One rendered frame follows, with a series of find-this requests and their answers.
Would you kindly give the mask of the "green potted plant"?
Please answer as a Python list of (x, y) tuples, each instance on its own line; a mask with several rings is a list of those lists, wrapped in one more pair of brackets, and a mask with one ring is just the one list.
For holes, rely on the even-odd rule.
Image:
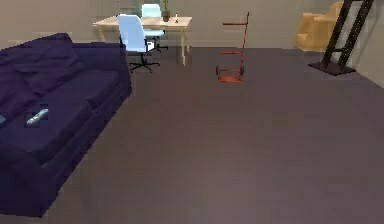
[(169, 0), (162, 0), (163, 8), (161, 10), (161, 16), (164, 22), (168, 22), (170, 19), (170, 10), (168, 9), (168, 1)]

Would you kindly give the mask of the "white office chair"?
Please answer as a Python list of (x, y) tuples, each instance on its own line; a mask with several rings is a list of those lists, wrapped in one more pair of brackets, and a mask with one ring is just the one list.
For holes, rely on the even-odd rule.
[(155, 49), (153, 41), (149, 41), (144, 32), (143, 25), (137, 15), (120, 14), (117, 16), (120, 39), (127, 52), (140, 54), (140, 63), (130, 62), (130, 71), (145, 67), (152, 72), (150, 65), (159, 65), (158, 62), (150, 63), (144, 55)]
[[(143, 18), (155, 18), (161, 16), (161, 9), (159, 4), (145, 3), (141, 7), (141, 14)], [(145, 34), (151, 38), (155, 45), (155, 49), (160, 51), (160, 37), (165, 34), (164, 30), (145, 29)]]

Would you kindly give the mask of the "pale wooden table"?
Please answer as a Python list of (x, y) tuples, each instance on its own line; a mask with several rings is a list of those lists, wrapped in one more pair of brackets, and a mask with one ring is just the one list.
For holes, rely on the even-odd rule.
[[(141, 23), (144, 28), (161, 29), (168, 32), (178, 32), (180, 34), (181, 59), (183, 64), (186, 64), (186, 52), (189, 51), (189, 46), (186, 44), (186, 32), (191, 21), (191, 17), (178, 17), (178, 23), (175, 23), (174, 17), (171, 17), (168, 22), (164, 22), (161, 17), (141, 18)], [(118, 27), (117, 17), (111, 16), (94, 22), (93, 25), (96, 27), (101, 41), (104, 42), (104, 31)]]

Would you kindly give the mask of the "red hand truck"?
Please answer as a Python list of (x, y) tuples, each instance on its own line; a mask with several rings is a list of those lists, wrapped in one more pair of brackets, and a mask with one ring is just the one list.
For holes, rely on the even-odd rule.
[(243, 36), (243, 42), (242, 42), (242, 47), (240, 51), (222, 51), (221, 52), (221, 55), (239, 55), (240, 62), (239, 62), (239, 66), (233, 69), (221, 68), (219, 65), (217, 65), (215, 67), (215, 73), (217, 76), (217, 80), (220, 82), (239, 83), (243, 81), (243, 75), (245, 72), (244, 55), (245, 55), (245, 45), (247, 41), (249, 16), (250, 16), (250, 13), (247, 13), (246, 19), (243, 22), (223, 22), (222, 23), (223, 26), (244, 26), (244, 36)]

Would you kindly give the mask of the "dark purple sofa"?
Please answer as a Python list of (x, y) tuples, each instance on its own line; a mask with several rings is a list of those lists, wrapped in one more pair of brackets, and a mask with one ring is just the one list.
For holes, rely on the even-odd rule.
[(121, 43), (57, 33), (0, 49), (0, 214), (43, 216), (131, 92)]

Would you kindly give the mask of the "grey remote control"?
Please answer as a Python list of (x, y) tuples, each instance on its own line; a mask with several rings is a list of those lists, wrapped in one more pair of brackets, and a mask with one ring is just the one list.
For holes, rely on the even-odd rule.
[(38, 113), (36, 113), (33, 117), (27, 120), (27, 125), (34, 125), (38, 123), (41, 119), (45, 118), (46, 115), (49, 113), (48, 109), (42, 109)]

